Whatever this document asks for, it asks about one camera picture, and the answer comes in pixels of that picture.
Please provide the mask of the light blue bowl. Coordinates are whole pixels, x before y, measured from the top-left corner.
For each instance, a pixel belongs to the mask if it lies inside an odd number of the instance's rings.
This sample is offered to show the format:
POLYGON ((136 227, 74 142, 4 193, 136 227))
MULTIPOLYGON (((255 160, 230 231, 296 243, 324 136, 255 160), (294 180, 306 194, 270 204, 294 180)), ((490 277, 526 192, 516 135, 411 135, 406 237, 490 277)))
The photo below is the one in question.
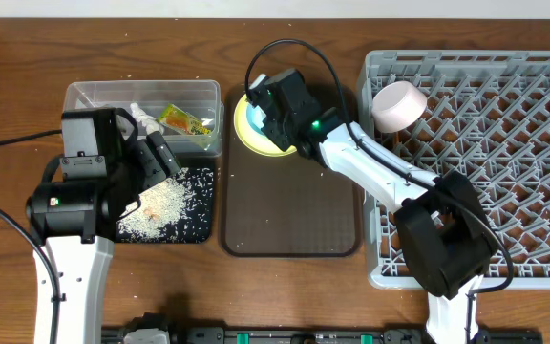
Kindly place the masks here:
POLYGON ((259 106, 253 106, 251 104, 247 105, 246 108, 246 120, 249 127, 258 135, 263 136, 264 132, 264 120, 266 119, 266 114, 259 106))

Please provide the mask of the yellow plate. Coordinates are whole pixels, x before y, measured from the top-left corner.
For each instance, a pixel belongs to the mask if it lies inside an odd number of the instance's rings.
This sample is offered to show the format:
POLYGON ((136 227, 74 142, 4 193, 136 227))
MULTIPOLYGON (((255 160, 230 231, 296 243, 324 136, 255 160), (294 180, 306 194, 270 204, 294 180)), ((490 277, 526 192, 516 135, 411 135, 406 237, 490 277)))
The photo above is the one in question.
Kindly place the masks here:
POLYGON ((297 150, 294 146, 281 150, 265 134, 263 136, 258 135, 249 127, 246 120, 246 108, 248 104, 246 95, 243 95, 237 102, 234 110, 233 126, 239 140, 252 152, 270 158, 296 153, 297 150))

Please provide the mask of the white tissue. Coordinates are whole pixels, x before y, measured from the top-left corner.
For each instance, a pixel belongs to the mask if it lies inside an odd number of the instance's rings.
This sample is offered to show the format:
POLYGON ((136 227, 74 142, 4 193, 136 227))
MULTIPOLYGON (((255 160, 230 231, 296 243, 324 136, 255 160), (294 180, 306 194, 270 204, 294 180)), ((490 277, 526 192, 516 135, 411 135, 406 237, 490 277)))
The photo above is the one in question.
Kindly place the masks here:
POLYGON ((153 133, 164 133, 164 127, 157 121, 157 119, 148 115, 139 107, 137 103, 131 103, 130 109, 131 116, 136 120, 138 125, 145 129, 147 135, 153 133))

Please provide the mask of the yellow green snack wrapper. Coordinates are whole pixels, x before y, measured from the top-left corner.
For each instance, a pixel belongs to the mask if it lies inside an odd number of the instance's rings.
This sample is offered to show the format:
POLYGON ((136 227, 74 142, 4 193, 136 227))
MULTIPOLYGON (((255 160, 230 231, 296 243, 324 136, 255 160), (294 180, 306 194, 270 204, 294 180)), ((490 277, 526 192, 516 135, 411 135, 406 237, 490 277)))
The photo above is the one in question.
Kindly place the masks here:
POLYGON ((157 118, 157 122, 181 135, 209 135, 212 133, 212 130, 204 126, 200 120, 174 104, 169 104, 164 109, 157 118))

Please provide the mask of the white bowl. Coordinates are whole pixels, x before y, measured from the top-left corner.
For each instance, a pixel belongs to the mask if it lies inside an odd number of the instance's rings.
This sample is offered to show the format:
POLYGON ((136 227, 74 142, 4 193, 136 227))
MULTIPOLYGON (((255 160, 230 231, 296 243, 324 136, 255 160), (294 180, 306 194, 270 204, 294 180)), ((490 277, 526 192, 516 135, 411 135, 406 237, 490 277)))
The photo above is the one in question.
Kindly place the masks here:
POLYGON ((399 132, 416 122, 427 108, 427 97, 408 81, 395 81, 372 100, 371 114, 381 133, 399 132))

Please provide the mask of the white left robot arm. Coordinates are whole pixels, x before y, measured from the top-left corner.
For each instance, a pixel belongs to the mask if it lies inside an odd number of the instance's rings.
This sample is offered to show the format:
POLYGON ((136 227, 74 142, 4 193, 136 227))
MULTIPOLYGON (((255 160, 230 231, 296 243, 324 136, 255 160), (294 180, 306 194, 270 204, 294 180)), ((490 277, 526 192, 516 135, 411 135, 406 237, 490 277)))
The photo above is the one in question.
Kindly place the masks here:
POLYGON ((180 165, 162 134, 141 138, 123 108, 66 111, 61 129, 64 152, 49 161, 26 203, 37 244, 34 340, 98 343, 117 224, 180 165))

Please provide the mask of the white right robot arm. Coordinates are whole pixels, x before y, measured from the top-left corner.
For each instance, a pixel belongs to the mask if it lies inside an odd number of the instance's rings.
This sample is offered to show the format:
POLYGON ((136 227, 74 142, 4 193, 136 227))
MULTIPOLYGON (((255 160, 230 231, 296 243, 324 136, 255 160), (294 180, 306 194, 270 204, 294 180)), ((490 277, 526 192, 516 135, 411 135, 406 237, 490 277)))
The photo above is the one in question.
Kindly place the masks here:
POLYGON ((478 196, 458 172, 443 177, 408 164, 367 136, 344 110, 324 109, 296 69, 246 82, 248 123, 285 152, 294 148, 362 186, 393 213, 405 264, 429 294, 435 343, 471 343, 476 296, 497 242, 478 196))

